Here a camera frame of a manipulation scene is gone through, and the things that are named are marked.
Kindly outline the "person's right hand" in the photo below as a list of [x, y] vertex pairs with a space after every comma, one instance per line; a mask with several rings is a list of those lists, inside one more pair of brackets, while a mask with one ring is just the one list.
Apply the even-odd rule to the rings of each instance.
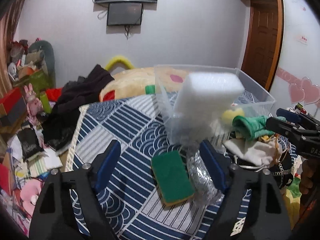
[[302, 173], [300, 175], [299, 190], [301, 194], [308, 194], [313, 187], [312, 177], [319, 167], [319, 160], [305, 159], [302, 163]]

